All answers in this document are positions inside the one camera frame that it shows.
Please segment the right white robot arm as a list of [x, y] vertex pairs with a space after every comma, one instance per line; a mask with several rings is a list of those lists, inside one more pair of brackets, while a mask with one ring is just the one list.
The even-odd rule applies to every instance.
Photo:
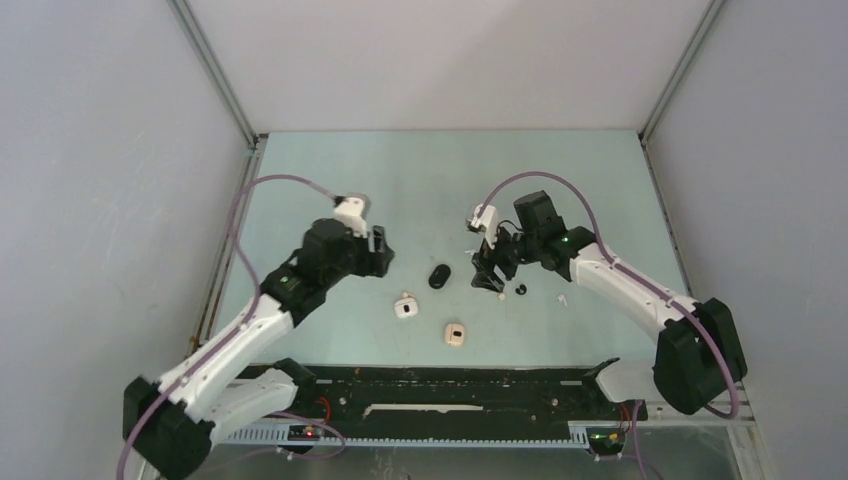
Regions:
[[472, 211], [467, 227], [483, 236], [472, 257], [472, 287], [502, 293], [520, 266], [538, 264], [617, 306], [655, 346], [647, 362], [612, 359], [593, 370], [581, 392], [588, 414], [606, 418], [622, 402], [659, 396], [692, 415], [745, 378], [747, 362], [724, 302], [697, 301], [645, 277], [603, 246], [594, 231], [567, 227], [545, 191], [513, 206], [515, 232], [505, 229], [491, 205]]

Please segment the beige earbud case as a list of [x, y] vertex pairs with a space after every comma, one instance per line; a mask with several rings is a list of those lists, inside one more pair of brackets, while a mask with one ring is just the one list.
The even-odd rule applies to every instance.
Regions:
[[451, 347], [461, 347], [465, 343], [466, 329], [460, 323], [450, 323], [445, 327], [444, 341]]

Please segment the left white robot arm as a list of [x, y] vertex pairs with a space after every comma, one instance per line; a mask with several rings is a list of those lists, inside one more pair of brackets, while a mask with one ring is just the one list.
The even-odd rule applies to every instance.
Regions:
[[307, 369], [292, 360], [237, 388], [230, 384], [268, 346], [323, 305], [344, 278], [384, 277], [395, 252], [383, 227], [366, 233], [332, 218], [312, 223], [299, 248], [264, 279], [212, 340], [155, 380], [142, 376], [123, 393], [126, 458], [137, 452], [166, 479], [195, 473], [214, 446], [259, 418], [286, 410], [304, 416], [316, 403]]

